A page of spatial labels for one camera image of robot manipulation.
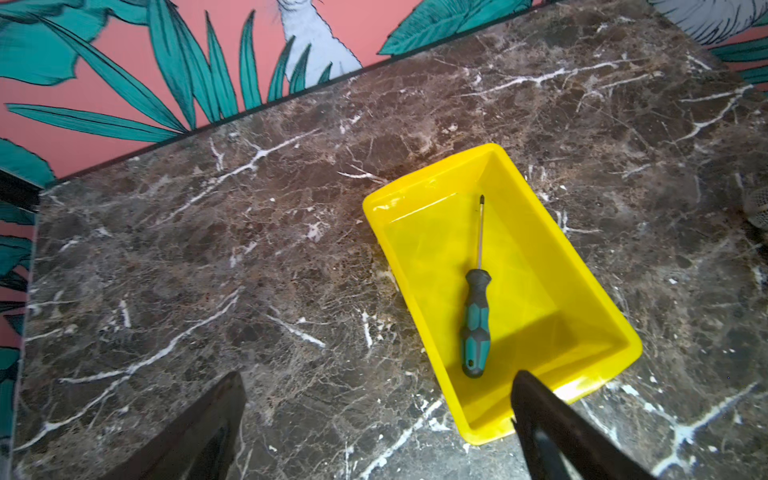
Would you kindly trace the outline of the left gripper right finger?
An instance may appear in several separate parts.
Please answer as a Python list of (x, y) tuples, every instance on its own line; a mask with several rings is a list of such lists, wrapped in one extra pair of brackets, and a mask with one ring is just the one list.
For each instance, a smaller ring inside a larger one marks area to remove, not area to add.
[(513, 425), (531, 478), (569, 479), (568, 465), (583, 479), (652, 477), (531, 372), (521, 370), (516, 374), (510, 402)]

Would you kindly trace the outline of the green black screwdriver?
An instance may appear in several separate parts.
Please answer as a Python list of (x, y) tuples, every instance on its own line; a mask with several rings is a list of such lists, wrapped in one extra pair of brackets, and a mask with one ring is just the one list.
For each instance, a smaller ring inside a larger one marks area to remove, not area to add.
[(462, 336), (462, 369), (470, 378), (480, 378), (486, 368), (491, 347), (490, 307), (487, 289), (490, 274), (483, 269), (485, 197), (479, 199), (479, 227), (476, 267), (465, 276), (469, 290), (465, 301)]

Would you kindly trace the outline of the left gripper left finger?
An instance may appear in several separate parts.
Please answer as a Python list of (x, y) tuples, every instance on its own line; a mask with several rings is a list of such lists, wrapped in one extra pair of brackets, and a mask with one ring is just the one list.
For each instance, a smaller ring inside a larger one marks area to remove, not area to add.
[(235, 447), (246, 394), (232, 371), (105, 479), (224, 479)]

